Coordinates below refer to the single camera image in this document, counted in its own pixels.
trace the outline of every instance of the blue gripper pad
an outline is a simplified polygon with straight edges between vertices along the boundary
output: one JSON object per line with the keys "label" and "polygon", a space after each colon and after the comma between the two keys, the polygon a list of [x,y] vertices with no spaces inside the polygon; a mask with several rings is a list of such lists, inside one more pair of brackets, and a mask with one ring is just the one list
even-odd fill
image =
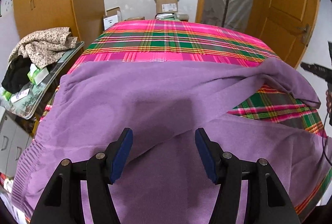
{"label": "blue gripper pad", "polygon": [[200,154],[200,159],[203,162],[203,166],[207,174],[207,177],[211,179],[212,182],[215,184],[217,182],[215,161],[198,129],[195,131],[195,143],[198,149],[198,153]]}
{"label": "blue gripper pad", "polygon": [[112,184],[114,184],[114,182],[119,179],[122,174],[130,149],[132,148],[132,142],[133,133],[132,130],[129,129],[112,162],[112,171],[110,174],[110,181]]}

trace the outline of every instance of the plaid bedsheet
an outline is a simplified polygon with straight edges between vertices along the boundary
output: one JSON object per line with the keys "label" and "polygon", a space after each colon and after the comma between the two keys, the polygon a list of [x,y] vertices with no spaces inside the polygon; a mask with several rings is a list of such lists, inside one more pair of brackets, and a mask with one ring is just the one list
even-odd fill
{"label": "plaid bedsheet", "polygon": [[[99,36],[68,73],[89,61],[189,60],[255,67],[268,57],[278,56],[262,41],[217,26],[176,21],[128,21],[115,24]],[[54,97],[41,120],[52,108],[53,100]],[[263,85],[228,113],[305,129],[313,135],[326,135],[316,109],[268,85]],[[296,206],[300,220],[304,220],[321,199],[331,177],[332,170],[310,197]]]}

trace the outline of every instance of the hand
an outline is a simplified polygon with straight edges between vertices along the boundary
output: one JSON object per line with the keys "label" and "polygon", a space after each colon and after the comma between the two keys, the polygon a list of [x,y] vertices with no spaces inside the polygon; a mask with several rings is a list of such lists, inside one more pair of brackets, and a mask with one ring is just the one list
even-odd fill
{"label": "hand", "polygon": [[329,94],[328,91],[326,91],[326,109],[329,114],[331,114],[332,111],[332,93]]}

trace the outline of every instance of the metal screw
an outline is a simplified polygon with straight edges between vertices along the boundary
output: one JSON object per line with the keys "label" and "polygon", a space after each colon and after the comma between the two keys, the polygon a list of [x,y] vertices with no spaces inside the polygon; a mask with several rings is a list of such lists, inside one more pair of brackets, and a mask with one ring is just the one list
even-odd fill
{"label": "metal screw", "polygon": [[259,159],[259,163],[262,165],[266,165],[268,161],[266,159]]}
{"label": "metal screw", "polygon": [[64,159],[63,161],[61,161],[62,166],[67,166],[69,163],[70,163],[69,159]]}
{"label": "metal screw", "polygon": [[98,153],[98,154],[96,155],[96,158],[97,158],[97,159],[103,159],[104,156],[105,156],[105,154],[104,154],[103,152],[100,152],[100,153]]}
{"label": "metal screw", "polygon": [[225,158],[225,159],[230,159],[232,157],[232,154],[230,152],[224,152],[222,154],[222,156]]}

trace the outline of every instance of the drawer handle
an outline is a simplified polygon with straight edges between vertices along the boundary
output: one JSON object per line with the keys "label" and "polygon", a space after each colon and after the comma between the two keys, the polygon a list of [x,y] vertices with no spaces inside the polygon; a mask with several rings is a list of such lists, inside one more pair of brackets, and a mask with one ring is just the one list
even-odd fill
{"label": "drawer handle", "polygon": [[16,158],[15,158],[15,160],[18,160],[20,158],[21,154],[22,154],[22,148],[16,146]]}
{"label": "drawer handle", "polygon": [[9,142],[9,138],[7,136],[3,136],[3,141],[2,141],[2,146],[1,146],[1,151],[6,150],[7,146],[8,146],[8,142]]}

